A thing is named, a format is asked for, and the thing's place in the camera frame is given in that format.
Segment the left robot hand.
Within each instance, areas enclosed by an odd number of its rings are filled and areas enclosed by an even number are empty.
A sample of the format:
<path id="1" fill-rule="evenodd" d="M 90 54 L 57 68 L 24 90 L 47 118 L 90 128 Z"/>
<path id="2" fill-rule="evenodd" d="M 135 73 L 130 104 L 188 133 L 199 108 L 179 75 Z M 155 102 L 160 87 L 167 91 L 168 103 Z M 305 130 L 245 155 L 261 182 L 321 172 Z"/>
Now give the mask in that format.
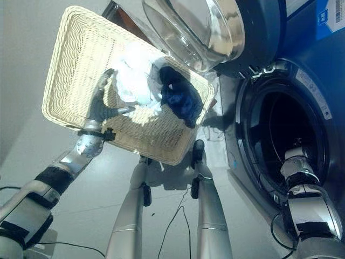
<path id="1" fill-rule="evenodd" d="M 114 69 L 108 69 L 98 79 L 88 107 L 85 125 L 91 124 L 91 122 L 102 124 L 107 119 L 127 114 L 135 110 L 135 107 L 133 106 L 111 108 L 106 106 L 104 103 L 105 86 L 108 84 L 109 79 L 114 75 L 114 72 Z"/>

